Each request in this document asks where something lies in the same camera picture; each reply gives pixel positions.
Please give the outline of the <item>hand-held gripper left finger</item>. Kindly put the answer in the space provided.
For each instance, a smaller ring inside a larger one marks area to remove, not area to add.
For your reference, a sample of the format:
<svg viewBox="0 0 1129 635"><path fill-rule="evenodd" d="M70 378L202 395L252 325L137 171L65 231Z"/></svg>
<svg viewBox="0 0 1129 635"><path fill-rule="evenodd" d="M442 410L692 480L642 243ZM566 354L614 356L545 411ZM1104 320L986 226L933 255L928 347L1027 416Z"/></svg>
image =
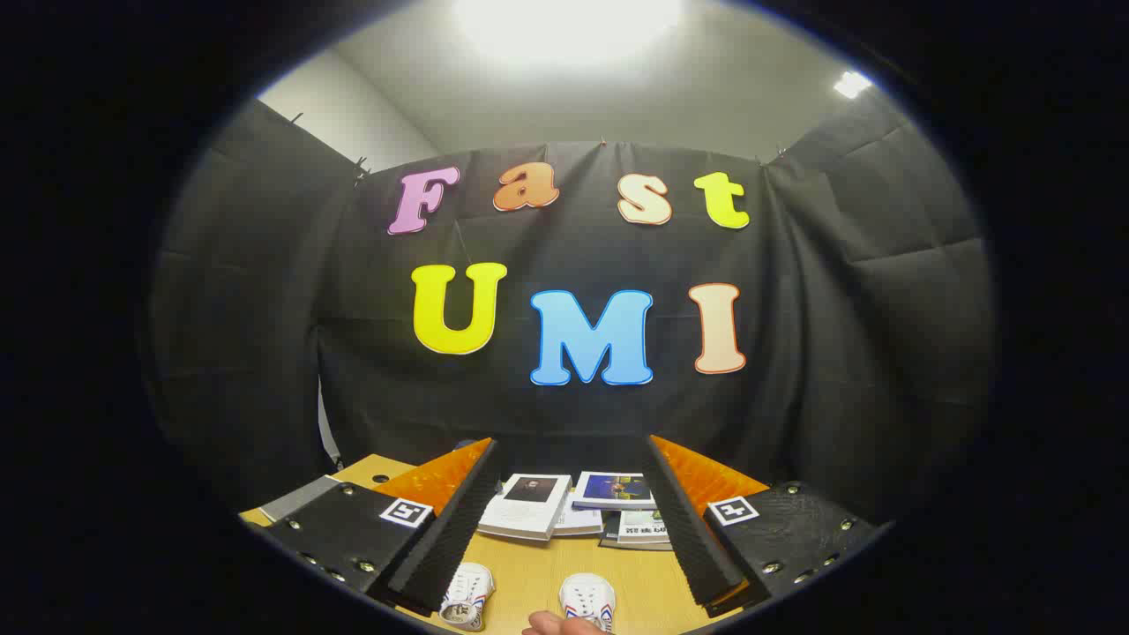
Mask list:
<svg viewBox="0 0 1129 635"><path fill-rule="evenodd" d="M261 534L335 586L428 617L497 493L499 456L483 438L387 482L332 478L294 511L270 514Z"/></svg>

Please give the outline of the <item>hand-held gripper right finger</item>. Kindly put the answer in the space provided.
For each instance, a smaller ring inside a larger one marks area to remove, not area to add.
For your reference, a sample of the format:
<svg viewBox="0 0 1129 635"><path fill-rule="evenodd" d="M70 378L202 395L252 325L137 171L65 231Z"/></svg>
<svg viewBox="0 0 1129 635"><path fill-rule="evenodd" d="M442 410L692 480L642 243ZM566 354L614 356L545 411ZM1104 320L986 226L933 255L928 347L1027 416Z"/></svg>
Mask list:
<svg viewBox="0 0 1129 635"><path fill-rule="evenodd" d="M654 435L642 473L690 594L710 617L797 594L889 530L809 482L765 485Z"/></svg>

